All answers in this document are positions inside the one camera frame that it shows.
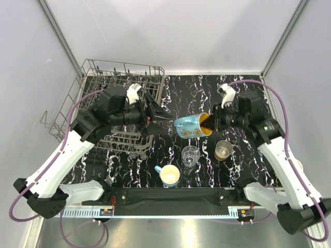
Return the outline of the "blue butterfly mug orange inside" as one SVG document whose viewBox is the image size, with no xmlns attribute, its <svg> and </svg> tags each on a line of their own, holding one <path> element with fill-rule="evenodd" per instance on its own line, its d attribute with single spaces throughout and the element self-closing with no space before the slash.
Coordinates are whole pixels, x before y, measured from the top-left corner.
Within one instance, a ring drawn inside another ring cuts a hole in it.
<svg viewBox="0 0 331 248">
<path fill-rule="evenodd" d="M 201 127 L 201 123 L 208 117 L 208 113 L 200 113 L 174 120 L 177 134 L 183 139 L 210 136 L 213 131 Z"/>
</svg>

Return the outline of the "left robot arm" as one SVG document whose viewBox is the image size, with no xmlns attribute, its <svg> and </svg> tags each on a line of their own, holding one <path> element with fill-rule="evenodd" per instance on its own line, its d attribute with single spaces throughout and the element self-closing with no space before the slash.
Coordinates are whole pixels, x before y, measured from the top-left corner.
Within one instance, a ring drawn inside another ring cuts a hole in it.
<svg viewBox="0 0 331 248">
<path fill-rule="evenodd" d="M 9 209 L 9 216 L 21 197 L 29 207 L 45 219 L 58 215 L 67 205 L 92 203 L 106 205 L 113 201 L 110 180 L 94 178 L 89 182 L 62 184 L 75 164 L 113 127 L 136 125 L 138 131 L 149 136 L 158 134 L 162 127 L 156 121 L 170 121 L 173 116 L 165 111 L 147 92 L 145 103 L 136 97 L 131 100 L 127 90 L 118 85 L 98 90 L 98 99 L 87 110 L 68 119 L 65 137 L 44 164 L 28 178 L 18 178 L 13 186 L 19 193 Z"/>
</svg>

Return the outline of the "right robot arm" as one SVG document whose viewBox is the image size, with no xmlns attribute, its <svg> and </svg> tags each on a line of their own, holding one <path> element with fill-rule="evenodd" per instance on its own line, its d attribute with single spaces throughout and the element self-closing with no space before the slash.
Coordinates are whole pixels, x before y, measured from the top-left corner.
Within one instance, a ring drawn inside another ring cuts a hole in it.
<svg viewBox="0 0 331 248">
<path fill-rule="evenodd" d="M 220 95 L 222 102 L 213 106 L 203 126 L 216 132 L 227 127 L 244 129 L 272 166 L 286 193 L 280 195 L 252 178 L 240 179 L 235 187 L 235 201 L 240 205 L 252 201 L 264 207 L 291 235 L 321 222 L 330 214 L 330 198 L 323 198 L 309 182 L 279 122 L 264 114 L 262 98 L 254 91 L 237 94 L 233 88 L 221 90 Z"/>
</svg>

